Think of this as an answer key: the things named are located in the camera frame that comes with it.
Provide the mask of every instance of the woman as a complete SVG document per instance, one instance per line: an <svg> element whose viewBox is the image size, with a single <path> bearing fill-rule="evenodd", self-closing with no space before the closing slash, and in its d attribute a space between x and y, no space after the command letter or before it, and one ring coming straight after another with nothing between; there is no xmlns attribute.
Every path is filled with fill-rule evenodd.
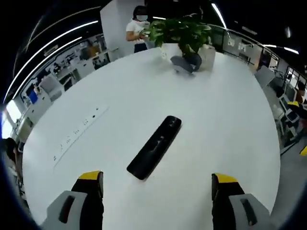
<svg viewBox="0 0 307 230"><path fill-rule="evenodd" d="M146 38L142 35L141 31L149 25L147 21L147 10L145 6L137 6L133 11L133 18L128 23L126 28L126 40L134 42L134 52L141 52L147 50L147 46L144 42Z"/></svg>

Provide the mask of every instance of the black hair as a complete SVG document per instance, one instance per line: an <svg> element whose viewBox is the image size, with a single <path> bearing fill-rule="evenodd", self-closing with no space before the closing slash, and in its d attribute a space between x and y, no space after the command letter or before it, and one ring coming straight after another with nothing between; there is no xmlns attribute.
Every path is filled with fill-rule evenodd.
<svg viewBox="0 0 307 230"><path fill-rule="evenodd" d="M303 82L298 81L297 83L298 90L305 90L305 85Z"/></svg>
<svg viewBox="0 0 307 230"><path fill-rule="evenodd" d="M134 8L134 11L133 11L133 18L132 19L136 19L136 15L139 11L141 10L144 10L144 11L147 11L147 8L146 6L137 6Z"/></svg>

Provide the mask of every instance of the office chair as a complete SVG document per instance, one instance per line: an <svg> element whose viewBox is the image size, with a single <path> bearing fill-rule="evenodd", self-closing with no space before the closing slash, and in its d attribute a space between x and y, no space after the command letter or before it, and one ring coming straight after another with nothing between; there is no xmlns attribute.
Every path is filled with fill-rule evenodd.
<svg viewBox="0 0 307 230"><path fill-rule="evenodd" d="M263 89L275 78L275 74L266 66L261 66L261 68L255 73L255 78Z"/></svg>
<svg viewBox="0 0 307 230"><path fill-rule="evenodd" d="M295 124L299 120L299 116L289 108L288 103L294 101L296 95L296 89L292 87L292 85L288 84L285 87L284 94L278 98L279 103L284 110L285 116L292 124Z"/></svg>

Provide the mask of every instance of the face mask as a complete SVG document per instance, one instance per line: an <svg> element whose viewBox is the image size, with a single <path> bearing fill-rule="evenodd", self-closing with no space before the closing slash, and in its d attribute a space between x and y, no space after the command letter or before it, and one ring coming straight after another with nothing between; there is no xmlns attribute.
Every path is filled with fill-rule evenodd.
<svg viewBox="0 0 307 230"><path fill-rule="evenodd" d="M147 15L136 15L136 18L139 21L146 21L148 19L148 16Z"/></svg>

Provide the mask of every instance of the desk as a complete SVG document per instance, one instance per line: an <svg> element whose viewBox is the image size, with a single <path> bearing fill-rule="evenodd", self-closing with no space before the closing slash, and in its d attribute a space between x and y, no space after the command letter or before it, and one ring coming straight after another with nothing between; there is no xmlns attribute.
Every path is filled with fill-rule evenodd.
<svg viewBox="0 0 307 230"><path fill-rule="evenodd" d="M101 103L109 109L53 168L56 147ZM182 128L150 177L126 167L167 115ZM158 48L118 59L63 94L24 147L24 187L34 220L84 172L104 172L104 230L210 230L211 173L236 177L270 212L280 173L267 99L248 66L216 53L213 71L177 75Z"/></svg>

